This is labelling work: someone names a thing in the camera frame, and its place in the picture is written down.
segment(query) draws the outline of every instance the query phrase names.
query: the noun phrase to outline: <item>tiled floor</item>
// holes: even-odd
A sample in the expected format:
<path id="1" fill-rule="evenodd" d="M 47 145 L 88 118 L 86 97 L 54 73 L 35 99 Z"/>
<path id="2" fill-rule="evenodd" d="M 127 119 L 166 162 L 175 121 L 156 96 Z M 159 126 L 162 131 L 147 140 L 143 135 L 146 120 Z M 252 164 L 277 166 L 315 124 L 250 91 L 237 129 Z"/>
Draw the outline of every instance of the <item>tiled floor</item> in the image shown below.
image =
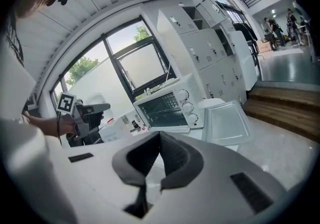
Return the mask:
<path id="1" fill-rule="evenodd" d="M 258 80 L 272 82 L 295 82 L 320 85 L 320 64 L 312 64 L 308 46 L 303 53 L 287 54 L 263 59 L 259 57 Z"/>
<path id="2" fill-rule="evenodd" d="M 272 124 L 248 116 L 254 140 L 237 152 L 273 175 L 287 190 L 302 181 L 318 155 L 319 144 Z"/>

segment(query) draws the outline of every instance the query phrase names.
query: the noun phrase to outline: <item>white tray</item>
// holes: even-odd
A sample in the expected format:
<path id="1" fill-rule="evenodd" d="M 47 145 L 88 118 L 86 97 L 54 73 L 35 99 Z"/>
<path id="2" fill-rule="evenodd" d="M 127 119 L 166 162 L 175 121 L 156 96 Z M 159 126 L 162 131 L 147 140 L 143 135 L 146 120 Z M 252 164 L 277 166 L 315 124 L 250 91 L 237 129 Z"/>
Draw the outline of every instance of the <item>white tray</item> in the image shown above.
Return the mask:
<path id="1" fill-rule="evenodd" d="M 249 120 L 237 101 L 233 100 L 205 109 L 202 141 L 227 146 L 252 139 Z"/>

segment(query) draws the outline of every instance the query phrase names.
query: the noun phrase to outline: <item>sky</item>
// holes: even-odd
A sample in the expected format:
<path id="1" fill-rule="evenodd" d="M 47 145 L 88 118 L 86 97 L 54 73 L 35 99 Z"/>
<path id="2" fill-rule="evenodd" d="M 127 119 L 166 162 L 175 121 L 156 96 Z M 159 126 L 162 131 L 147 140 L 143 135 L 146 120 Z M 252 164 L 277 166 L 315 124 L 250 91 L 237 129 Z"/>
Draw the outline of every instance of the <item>sky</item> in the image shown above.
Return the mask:
<path id="1" fill-rule="evenodd" d="M 121 49 L 136 42 L 134 40 L 134 36 L 137 34 L 136 27 L 138 27 L 138 26 L 144 26 L 146 28 L 144 23 L 142 21 L 139 21 L 135 24 L 127 26 L 126 28 L 112 34 L 111 36 L 109 36 L 107 38 L 113 53 L 117 53 Z M 89 58 L 92 61 L 94 61 L 95 59 L 98 59 L 99 63 L 102 62 L 104 59 L 106 59 L 108 57 L 108 53 L 105 48 L 104 42 L 98 43 L 91 50 L 89 50 L 84 56 L 86 58 Z M 64 79 L 68 80 L 69 78 L 70 78 L 70 73 L 67 72 L 64 75 Z M 66 87 L 69 90 L 72 87 L 72 85 L 66 84 Z M 60 83 L 58 84 L 58 86 L 55 88 L 54 91 L 57 95 L 62 92 L 62 88 L 60 86 Z"/>

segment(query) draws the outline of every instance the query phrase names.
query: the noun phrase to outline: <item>wooden stair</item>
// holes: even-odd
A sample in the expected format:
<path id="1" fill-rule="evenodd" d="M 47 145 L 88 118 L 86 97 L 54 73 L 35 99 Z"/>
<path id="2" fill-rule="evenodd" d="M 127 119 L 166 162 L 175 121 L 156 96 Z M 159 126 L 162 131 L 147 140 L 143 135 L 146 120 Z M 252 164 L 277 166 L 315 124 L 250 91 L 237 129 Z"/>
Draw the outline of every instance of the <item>wooden stair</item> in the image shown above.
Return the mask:
<path id="1" fill-rule="evenodd" d="M 249 117 L 320 143 L 320 93 L 255 87 L 243 110 Z"/>

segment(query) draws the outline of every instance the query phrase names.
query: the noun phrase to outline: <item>floor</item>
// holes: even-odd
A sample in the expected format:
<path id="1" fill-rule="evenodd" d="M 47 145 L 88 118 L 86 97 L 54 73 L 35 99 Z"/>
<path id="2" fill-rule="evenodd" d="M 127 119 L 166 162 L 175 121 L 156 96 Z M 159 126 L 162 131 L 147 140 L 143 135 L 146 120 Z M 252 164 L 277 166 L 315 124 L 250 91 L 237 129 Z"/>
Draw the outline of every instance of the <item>floor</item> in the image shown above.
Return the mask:
<path id="1" fill-rule="evenodd" d="M 248 119 L 255 137 L 239 144 L 236 151 L 270 173 L 287 190 L 305 179 L 318 155 L 319 144 L 258 119 Z M 146 177 L 150 204 L 160 197 L 160 181 L 165 177 L 163 162 L 156 161 Z"/>
<path id="2" fill-rule="evenodd" d="M 301 46 L 303 53 L 286 54 L 263 59 L 258 57 L 259 81 L 295 82 L 320 86 L 320 64 L 312 64 L 308 46 Z"/>

